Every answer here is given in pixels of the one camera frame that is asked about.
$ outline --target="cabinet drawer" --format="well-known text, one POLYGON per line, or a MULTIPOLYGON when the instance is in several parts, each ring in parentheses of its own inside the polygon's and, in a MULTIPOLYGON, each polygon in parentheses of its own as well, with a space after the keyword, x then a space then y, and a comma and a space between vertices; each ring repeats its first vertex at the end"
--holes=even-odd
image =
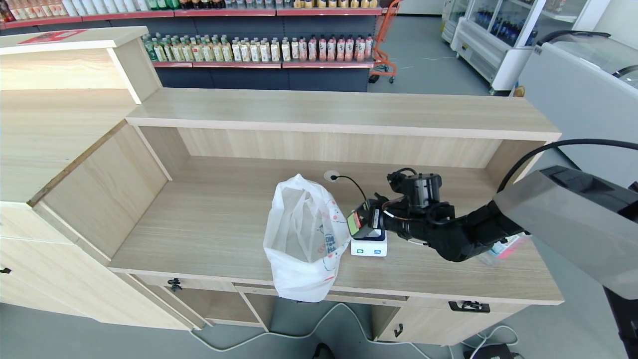
MULTIPOLYGON (((243 293, 266 294, 277 296, 274 286, 259 286, 256 284, 236 284, 235 288, 243 293)), ((324 300, 331 302, 361 303, 372 305, 406 305, 407 296, 396 296, 386 294, 351 293, 341 291, 329 291, 324 300)))
POLYGON ((527 304, 518 304, 518 303, 495 303, 495 302, 481 302, 481 301, 472 301, 472 300, 449 300, 449 299, 439 299, 439 298, 423 298, 423 297, 414 297, 411 296, 407 301, 407 306, 409 307, 420 307, 420 308, 432 308, 432 309, 449 309, 450 302, 454 303, 458 307, 463 307, 464 302, 478 303, 483 304, 486 303, 489 306, 490 312, 499 312, 499 313, 516 313, 523 309, 525 309, 527 304))
MULTIPOLYGON (((373 319, 378 310, 373 308, 373 319)), ((469 313, 448 309, 403 307, 386 316, 387 324, 373 327, 377 340, 455 345, 504 320, 512 313, 469 313)))
MULTIPOLYGON (((155 275, 137 275, 142 282, 149 284, 150 286, 162 286, 170 287, 169 280, 175 279, 175 277, 160 277, 155 275)), ((188 289, 205 289, 208 291, 223 291, 223 292, 236 292, 235 286, 232 282, 226 282, 223 280, 209 280, 209 279, 190 279, 190 278, 177 278, 179 280, 179 286, 188 289)))

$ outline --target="black drawer handle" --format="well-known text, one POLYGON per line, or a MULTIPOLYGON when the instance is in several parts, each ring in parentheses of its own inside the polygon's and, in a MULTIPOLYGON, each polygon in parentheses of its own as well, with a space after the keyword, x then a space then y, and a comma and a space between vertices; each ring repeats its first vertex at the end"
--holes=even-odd
POLYGON ((182 290, 182 286, 180 286, 182 283, 179 281, 179 278, 170 279, 168 283, 170 284, 170 290, 173 291, 173 293, 182 290))
POLYGON ((394 337, 398 338, 403 333, 403 323, 399 323, 399 330, 394 330, 394 337))
POLYGON ((472 302, 464 300, 459 305, 457 302, 447 302, 450 305, 450 309, 454 312, 472 312, 472 313, 489 313, 489 304, 472 302))

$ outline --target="cable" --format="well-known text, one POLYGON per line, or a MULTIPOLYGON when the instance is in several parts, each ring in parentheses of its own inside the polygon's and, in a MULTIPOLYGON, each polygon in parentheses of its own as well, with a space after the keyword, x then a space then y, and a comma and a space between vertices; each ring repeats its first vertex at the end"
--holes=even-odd
POLYGON ((518 340, 518 334, 516 334, 516 332, 514 331, 514 329, 511 329, 511 328, 510 328, 509 326, 507 326, 507 325, 499 325, 499 326, 497 326, 496 328, 492 329, 492 331, 491 331, 491 332, 489 332, 489 334, 488 334, 488 335, 483 336, 481 333, 478 333, 478 334, 477 334, 477 336, 478 336, 479 338, 483 339, 483 341, 482 341, 482 342, 481 342, 481 343, 480 343, 477 347, 475 347, 475 346, 471 346, 471 345, 469 345, 468 343, 465 343, 465 342, 461 342, 461 343, 463 343, 463 345, 468 346, 468 347, 470 347, 470 348, 473 348, 473 349, 474 349, 474 351, 472 352, 472 355, 470 355, 470 359, 474 359, 474 356, 477 354, 477 352, 479 351, 479 349, 480 349, 480 348, 482 348, 482 347, 484 347, 484 346, 489 346, 489 344, 488 344, 488 345, 485 345, 485 343, 486 343, 486 342, 487 342, 487 341, 488 341, 488 340, 489 340, 489 339, 490 339, 490 338, 494 335, 494 333, 496 333, 496 331, 497 331, 497 330, 499 330, 499 329, 501 329, 501 328, 504 328, 504 329, 509 330, 509 331, 510 331, 510 332, 512 332, 512 333, 514 334, 514 336, 516 337, 516 340, 514 340, 513 342, 511 342, 511 343, 506 343, 506 345, 507 345, 507 346, 515 346, 516 344, 518 344, 518 342, 519 342, 519 340, 518 340))
POLYGON ((429 356, 427 356, 425 353, 423 353, 421 351, 421 349, 419 349, 416 345, 414 345, 414 343, 404 343, 404 342, 375 342, 373 340, 370 340, 366 337, 366 331, 363 329, 363 325, 361 324, 361 321, 359 320, 359 317, 357 317, 356 313, 354 313, 354 311, 347 306, 347 304, 345 303, 337 303, 335 304, 332 308, 330 308, 330 310, 328 310, 328 312, 326 312, 326 314, 323 315, 323 317, 321 317, 321 319, 319 319, 319 322, 317 322, 317 324, 315 325, 315 327, 312 329, 312 331, 310 331, 310 333, 305 334, 305 335, 289 335, 289 334, 281 334, 281 333, 275 333, 275 332, 267 332, 267 333, 261 333, 258 335, 255 335, 254 337, 245 340, 241 343, 235 344, 233 346, 230 346, 228 348, 224 348, 224 349, 220 349, 217 347, 214 347, 212 344, 208 343, 206 340, 204 340, 203 338, 201 338, 199 335, 195 334, 194 332, 189 332, 192 336, 194 336, 197 340, 199 340, 203 345, 207 346, 209 349, 216 351, 218 353, 226 353, 227 351, 231 351, 233 349, 239 348, 245 344, 248 344, 250 342, 252 342, 253 340, 257 340, 261 337, 264 337, 266 335, 273 335, 275 337, 280 337, 280 338, 288 338, 288 339, 305 339, 305 338, 309 338, 311 337, 317 330, 317 328, 319 328, 319 326, 321 325, 321 323, 323 322, 323 320, 330 315, 330 313, 332 313, 333 310, 335 310, 337 307, 345 307, 346 309, 348 309, 348 311, 355 317, 355 319, 357 320, 357 323, 359 324, 359 329, 361 329, 361 334, 363 334, 363 336, 366 338, 368 343, 372 343, 372 344, 379 344, 379 345, 384 345, 384 346, 398 346, 398 345, 409 345, 412 346, 416 351, 419 352, 419 354, 421 354, 425 359, 432 359, 429 356))
POLYGON ((404 168, 402 168, 402 169, 400 169, 400 170, 398 170, 398 171, 394 171, 394 173, 401 173, 401 172, 403 172, 403 171, 410 171, 410 172, 412 172, 412 174, 414 174, 414 175, 416 175, 416 174, 417 174, 417 172, 416 172, 416 171, 414 171, 414 169, 409 168, 409 167, 404 167, 404 168))
POLYGON ((354 184, 355 184, 355 186, 357 186, 357 188, 359 189, 359 192, 361 192, 361 195, 363 195, 363 203, 367 203, 367 196, 366 196, 366 194, 363 192, 363 190, 361 189, 361 187, 359 187, 359 184, 358 184, 358 183, 357 183, 354 179, 351 179, 351 178, 350 178, 350 177, 348 177, 348 176, 335 176, 335 175, 330 176, 330 179, 331 179, 332 181, 336 181, 336 180, 338 180, 339 178, 347 178, 347 179, 349 179, 350 181, 352 181, 352 183, 354 183, 354 184))
POLYGON ((550 144, 546 144, 545 146, 541 146, 537 149, 527 152, 525 156, 521 157, 521 159, 518 160, 518 162, 516 162, 514 166, 512 166, 512 168, 509 170, 509 172, 505 175, 505 177, 503 178, 503 181, 501 181, 501 184, 498 186, 497 192, 501 192, 502 190, 505 189, 505 186, 507 186, 507 183, 510 181, 510 179, 512 178, 514 173, 518 170, 518 168, 520 168, 530 158, 550 148, 568 146, 571 144, 598 144, 601 146, 621 147, 621 148, 635 149, 636 151, 638 151, 638 143, 608 140, 608 139, 573 139, 573 140, 563 140, 563 141, 552 142, 550 144))

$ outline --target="power cord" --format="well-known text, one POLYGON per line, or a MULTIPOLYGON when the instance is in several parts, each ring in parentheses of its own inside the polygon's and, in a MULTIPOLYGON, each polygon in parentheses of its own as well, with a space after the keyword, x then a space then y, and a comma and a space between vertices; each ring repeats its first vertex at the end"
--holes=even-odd
POLYGON ((511 327, 507 326, 507 325, 499 325, 497 327, 495 327, 494 329, 492 329, 491 332, 489 332, 488 335, 482 335, 481 333, 478 333, 477 336, 479 338, 482 339, 481 343, 475 347, 475 346, 471 346, 466 342, 461 342, 463 343, 463 345, 468 346, 472 349, 474 349, 474 351, 472 352, 472 355, 470 355, 470 359, 474 359, 474 356, 477 354, 477 352, 479 351, 480 348, 482 347, 486 347, 486 346, 490 346, 490 345, 494 345, 494 344, 488 344, 486 345, 487 341, 494 335, 494 333, 496 333, 497 330, 499 329, 507 329, 510 332, 512 332, 514 334, 514 336, 516 337, 516 339, 511 342, 511 343, 506 343, 507 346, 515 346, 516 344, 518 344, 519 340, 518 340, 518 334, 516 334, 516 332, 514 331, 514 329, 512 329, 511 327))
MULTIPOLYGON (((409 343, 409 342, 375 342, 371 339, 368 339, 368 337, 366 337, 366 331, 363 329, 363 325, 361 324, 361 321, 359 320, 359 317, 357 317, 357 314, 354 313, 354 310, 352 310, 347 304, 345 303, 337 303, 335 304, 332 308, 330 308, 330 310, 328 310, 322 317, 321 319, 319 319, 319 321, 317 322, 317 324, 315 325, 315 327, 310 331, 310 333, 305 334, 305 335, 289 335, 289 334, 282 334, 282 333, 276 333, 276 332, 265 332, 265 333, 261 333, 258 335, 255 335, 254 337, 245 340, 241 343, 235 344, 233 346, 230 346, 228 348, 217 348, 215 346, 213 346, 212 344, 208 343, 206 340, 204 340, 203 338, 201 338, 199 335, 195 334, 194 331, 189 332, 194 338, 196 338, 197 340, 199 340, 203 345, 207 346, 210 350, 216 351, 218 353, 226 353, 227 351, 231 351, 233 349, 237 349, 245 344, 248 344, 250 342, 252 342, 253 340, 257 340, 261 337, 264 337, 266 335, 272 335, 275 337, 280 337, 280 338, 287 338, 287 339, 305 339, 305 338, 309 338, 311 337, 313 334, 315 334, 315 332, 317 331, 317 329, 319 328, 319 326, 321 325, 321 323, 323 322, 323 320, 328 317, 330 315, 330 313, 332 313, 333 310, 335 310, 338 307, 344 307, 345 309, 348 309, 348 311, 355 317, 355 319, 357 320, 357 324, 359 324, 359 329, 361 330, 361 334, 363 334, 363 336, 366 338, 366 341, 368 343, 371 344, 377 344, 377 345, 384 345, 384 346, 400 346, 400 345, 409 345, 411 347, 414 348, 414 350, 416 350, 419 354, 421 354, 425 359, 432 359, 431 357, 429 357, 427 354, 423 353, 423 351, 421 351, 421 349, 419 349, 414 343, 409 343)), ((486 338, 484 339, 484 341, 481 343, 481 345, 479 347, 477 347, 477 349, 475 350, 478 351, 479 348, 481 348, 482 346, 484 346, 485 342, 487 341, 487 339, 489 339, 494 332, 499 329, 499 328, 507 328, 509 330, 512 331, 512 333, 514 333, 514 335, 516 336, 516 340, 513 343, 508 343, 507 345, 509 346, 513 346, 516 345, 518 343, 518 335, 516 334, 516 332, 511 329, 509 326, 507 325, 499 325, 496 328, 494 328, 494 330, 492 330, 492 332, 487 336, 487 337, 483 337, 481 336, 481 334, 477 334, 480 338, 486 338)), ((450 357, 451 359, 454 359, 454 353, 452 352, 452 347, 449 346, 448 350, 450 351, 450 357)))

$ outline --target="checkout counter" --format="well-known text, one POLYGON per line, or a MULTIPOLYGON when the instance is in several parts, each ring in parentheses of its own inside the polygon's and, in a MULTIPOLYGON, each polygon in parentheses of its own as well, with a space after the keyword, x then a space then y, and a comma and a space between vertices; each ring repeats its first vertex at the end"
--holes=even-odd
MULTIPOLYGON (((2 302, 267 331, 277 297, 262 246, 277 183, 301 173, 349 212, 359 193, 326 170, 383 194, 387 173, 414 167, 439 173, 441 198, 464 215, 561 135, 522 98, 163 88, 145 33, 0 38, 2 302)), ((454 345, 563 297, 532 241, 486 266, 390 234, 387 257, 343 255, 326 300, 372 305, 374 340, 454 345), (452 310, 468 302, 490 311, 452 310)))

